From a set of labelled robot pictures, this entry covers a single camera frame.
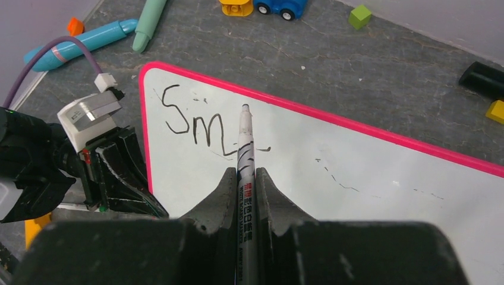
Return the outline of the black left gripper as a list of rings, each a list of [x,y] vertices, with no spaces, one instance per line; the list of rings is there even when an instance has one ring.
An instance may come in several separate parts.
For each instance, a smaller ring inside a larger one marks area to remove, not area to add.
[[[122,128],[119,148],[111,140],[99,139],[76,152],[69,140],[59,148],[59,168],[79,178],[89,210],[105,207],[128,213],[168,218],[168,212],[149,192],[146,161],[136,131]]]

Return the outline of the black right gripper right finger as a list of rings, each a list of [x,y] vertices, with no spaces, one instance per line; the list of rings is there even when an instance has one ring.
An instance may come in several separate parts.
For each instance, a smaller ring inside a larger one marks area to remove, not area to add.
[[[447,237],[414,221],[318,221],[256,171],[260,284],[468,284]]]

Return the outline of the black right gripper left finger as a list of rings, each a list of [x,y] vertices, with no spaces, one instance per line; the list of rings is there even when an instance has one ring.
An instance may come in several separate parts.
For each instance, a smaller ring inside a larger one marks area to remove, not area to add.
[[[234,284],[237,175],[179,219],[51,223],[33,241],[12,284]]]

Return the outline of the black capped white marker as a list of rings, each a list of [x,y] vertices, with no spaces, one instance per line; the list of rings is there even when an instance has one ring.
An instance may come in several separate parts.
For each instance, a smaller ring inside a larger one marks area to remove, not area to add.
[[[255,155],[252,114],[242,106],[238,134],[237,284],[258,284]]]

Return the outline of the pink framed whiteboard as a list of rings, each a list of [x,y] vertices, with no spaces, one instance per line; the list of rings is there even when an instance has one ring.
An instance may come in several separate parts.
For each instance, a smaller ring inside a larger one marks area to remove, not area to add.
[[[149,186],[170,217],[237,165],[243,105],[255,164],[319,220],[436,225],[472,284],[503,283],[503,167],[163,62],[138,78]]]

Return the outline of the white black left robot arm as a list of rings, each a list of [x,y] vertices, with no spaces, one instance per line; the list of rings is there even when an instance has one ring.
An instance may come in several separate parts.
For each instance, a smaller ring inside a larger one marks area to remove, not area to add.
[[[116,126],[76,151],[60,124],[1,109],[2,223],[50,213],[76,181],[90,211],[169,216],[149,191],[134,128]]]

